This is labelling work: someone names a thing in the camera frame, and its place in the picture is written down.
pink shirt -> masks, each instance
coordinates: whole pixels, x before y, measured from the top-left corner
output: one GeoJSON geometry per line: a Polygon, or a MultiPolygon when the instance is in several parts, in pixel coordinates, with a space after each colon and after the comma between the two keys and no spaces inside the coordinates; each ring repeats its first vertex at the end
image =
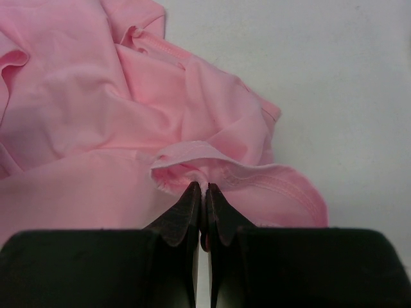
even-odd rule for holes
{"type": "Polygon", "coordinates": [[[163,36],[151,0],[0,2],[0,245],[144,227],[192,181],[259,225],[327,225],[317,190],[274,163],[280,110],[163,36]]]}

pink cloth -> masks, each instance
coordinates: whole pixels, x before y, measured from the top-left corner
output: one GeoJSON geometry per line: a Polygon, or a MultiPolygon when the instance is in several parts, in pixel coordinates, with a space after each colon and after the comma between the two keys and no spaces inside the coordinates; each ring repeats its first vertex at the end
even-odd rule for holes
{"type": "Polygon", "coordinates": [[[280,110],[163,36],[151,0],[0,2],[0,245],[144,227],[191,181],[259,225],[327,225],[317,190],[274,164],[280,110]]]}

